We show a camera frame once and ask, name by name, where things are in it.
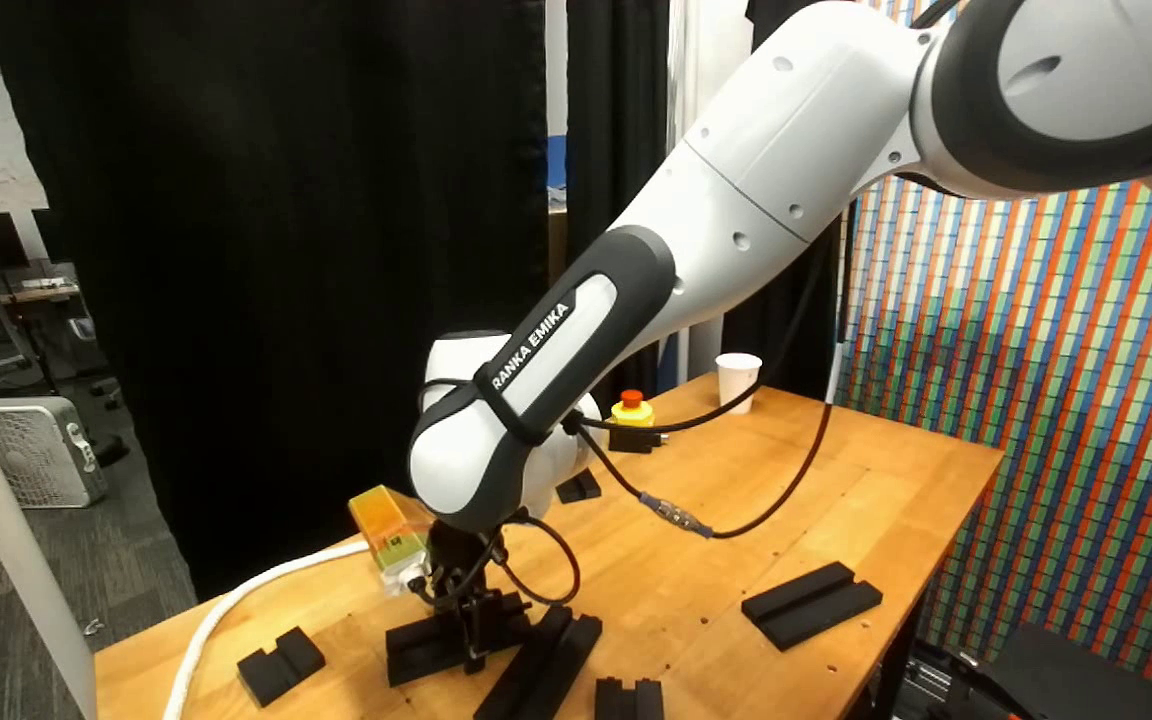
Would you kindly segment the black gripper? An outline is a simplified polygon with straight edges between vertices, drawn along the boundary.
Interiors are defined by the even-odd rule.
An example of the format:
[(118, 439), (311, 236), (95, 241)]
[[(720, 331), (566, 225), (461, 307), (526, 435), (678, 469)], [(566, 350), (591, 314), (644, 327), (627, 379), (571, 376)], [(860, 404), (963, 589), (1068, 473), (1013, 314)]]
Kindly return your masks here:
[(435, 611), (461, 616), (465, 675), (484, 667), (489, 657), (479, 619), (504, 604), (504, 591), (484, 580), (489, 560), (490, 549), (479, 537), (450, 524), (427, 527), (427, 597)]

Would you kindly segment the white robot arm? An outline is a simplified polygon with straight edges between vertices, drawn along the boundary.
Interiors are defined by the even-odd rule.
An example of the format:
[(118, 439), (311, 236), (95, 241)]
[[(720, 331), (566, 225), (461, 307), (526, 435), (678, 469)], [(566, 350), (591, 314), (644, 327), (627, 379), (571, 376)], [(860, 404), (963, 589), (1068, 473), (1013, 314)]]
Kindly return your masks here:
[(857, 0), (793, 14), (504, 350), (423, 404), (423, 509), (510, 520), (608, 367), (758, 292), (882, 178), (963, 199), (1152, 188), (1152, 0), (966, 0), (924, 27)]

